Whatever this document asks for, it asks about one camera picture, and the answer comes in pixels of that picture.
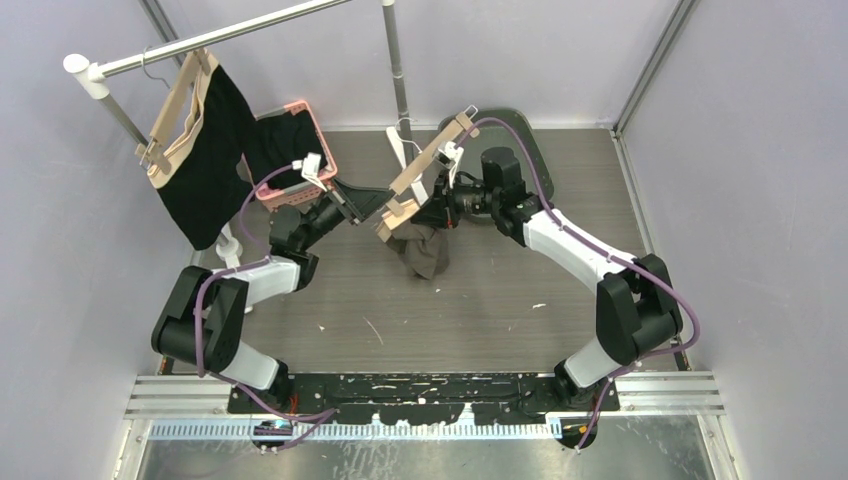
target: gray cloth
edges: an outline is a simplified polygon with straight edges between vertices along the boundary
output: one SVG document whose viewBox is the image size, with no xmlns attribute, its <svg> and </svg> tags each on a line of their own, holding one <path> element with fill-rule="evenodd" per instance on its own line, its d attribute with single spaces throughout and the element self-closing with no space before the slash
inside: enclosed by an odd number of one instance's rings
<svg viewBox="0 0 848 480">
<path fill-rule="evenodd" d="M 404 223 L 386 242 L 413 275 L 432 280 L 450 265 L 448 236 L 444 230 Z"/>
</svg>

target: horizontal rod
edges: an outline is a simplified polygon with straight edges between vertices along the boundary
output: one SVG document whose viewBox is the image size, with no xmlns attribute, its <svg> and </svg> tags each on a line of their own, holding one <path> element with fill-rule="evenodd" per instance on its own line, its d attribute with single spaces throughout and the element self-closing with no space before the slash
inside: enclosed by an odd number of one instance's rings
<svg viewBox="0 0 848 480">
<path fill-rule="evenodd" d="M 326 8 L 334 7 L 342 3 L 347 3 L 350 0 L 312 0 L 301 3 L 290 8 L 262 15 L 251 20 L 245 20 L 229 27 L 219 28 L 211 32 L 202 33 L 195 37 L 177 40 L 166 43 L 160 47 L 151 48 L 144 54 L 144 64 L 149 65 L 154 62 L 171 58 L 181 53 L 188 53 L 192 50 L 223 42 L 231 38 L 239 37 L 246 33 L 255 32 L 265 27 L 270 27 L 278 23 L 291 20 L 293 18 L 302 17 L 310 13 L 314 13 Z M 111 77 L 119 73 L 128 72 L 141 67 L 142 54 L 133 55 L 114 62 L 105 63 L 97 67 L 97 73 L 100 77 Z"/>
</svg>

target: wooden hanger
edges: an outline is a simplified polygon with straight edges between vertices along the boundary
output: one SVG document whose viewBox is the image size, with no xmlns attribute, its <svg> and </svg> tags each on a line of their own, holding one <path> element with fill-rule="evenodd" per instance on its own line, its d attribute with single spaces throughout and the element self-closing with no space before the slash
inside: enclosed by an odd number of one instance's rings
<svg viewBox="0 0 848 480">
<path fill-rule="evenodd" d="M 205 74 L 209 74 L 207 55 L 206 49 L 203 48 L 186 56 L 180 72 L 177 74 L 177 80 L 171 87 L 171 91 L 165 99 L 165 104 L 159 111 L 159 116 L 153 122 L 153 129 L 150 131 L 150 143 L 136 147 L 135 153 L 141 158 L 142 162 L 147 161 L 156 165 L 166 175 L 171 173 L 171 164 L 163 155 L 165 145 L 177 125 L 177 119 L 185 104 L 186 95 L 192 82 L 197 78 L 197 72 L 202 68 Z"/>
</svg>

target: clothing rack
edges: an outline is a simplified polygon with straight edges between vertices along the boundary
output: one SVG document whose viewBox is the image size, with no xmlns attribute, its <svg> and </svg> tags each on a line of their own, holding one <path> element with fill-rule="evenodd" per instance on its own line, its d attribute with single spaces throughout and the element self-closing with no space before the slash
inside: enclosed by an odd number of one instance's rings
<svg viewBox="0 0 848 480">
<path fill-rule="evenodd" d="M 268 28 L 288 20 L 319 12 L 349 1 L 351 0 L 312 0 L 304 2 L 293 7 L 284 8 L 267 15 L 262 15 L 251 20 L 239 22 L 211 32 L 196 35 L 194 37 L 177 39 L 155 48 L 149 48 L 143 53 L 107 62 L 102 65 L 96 62 L 92 63 L 85 56 L 75 53 L 65 57 L 63 65 L 65 71 L 70 73 L 79 82 L 91 98 L 97 100 L 101 105 L 103 105 L 103 107 L 112 115 L 115 121 L 123 127 L 130 137 L 132 137 L 140 145 L 147 146 L 149 143 L 147 136 L 141 132 L 121 105 L 118 104 L 114 97 L 112 97 L 109 88 L 105 85 L 106 78 L 129 72 L 137 68 L 142 68 L 143 66 L 168 58 L 182 56 L 185 53 L 199 48 L 230 40 L 257 30 L 262 30 L 263 28 Z M 383 18 L 385 20 L 386 38 L 388 40 L 391 73 L 392 78 L 394 79 L 398 120 L 401 129 L 400 134 L 405 140 L 412 140 L 409 108 L 406 101 L 406 89 L 404 86 L 403 69 L 401 68 L 400 61 L 397 23 L 395 21 L 394 13 L 395 0 L 382 0 L 381 3 L 383 7 Z M 412 145 L 410 143 L 406 143 L 404 146 L 404 155 L 406 156 L 407 163 L 412 162 L 414 159 Z M 222 249 L 228 252 L 241 250 L 238 248 L 238 242 L 230 234 L 229 228 L 225 228 L 218 238 L 217 250 L 219 255 L 221 255 Z M 232 258 L 226 261 L 229 266 L 232 262 Z"/>
</svg>

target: beige waistband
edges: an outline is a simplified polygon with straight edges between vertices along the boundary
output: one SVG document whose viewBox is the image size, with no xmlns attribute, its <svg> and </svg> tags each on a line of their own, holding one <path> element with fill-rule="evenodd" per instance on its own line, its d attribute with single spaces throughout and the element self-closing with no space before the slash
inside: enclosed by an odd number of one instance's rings
<svg viewBox="0 0 848 480">
<path fill-rule="evenodd" d="M 147 171 L 147 178 L 153 184 L 154 188 L 158 189 L 167 185 L 168 180 L 171 179 L 186 157 L 191 153 L 191 150 L 194 148 L 194 142 L 197 140 L 201 129 L 203 129 L 203 104 L 206 101 L 206 93 L 209 91 L 212 74 L 219 65 L 218 59 L 211 53 L 207 53 L 206 58 L 209 62 L 209 73 L 204 73 L 202 68 L 197 72 L 194 89 L 191 93 L 191 108 L 185 120 L 185 128 L 163 154 L 165 159 L 171 164 L 171 172 L 166 174 L 155 165 Z"/>
</svg>

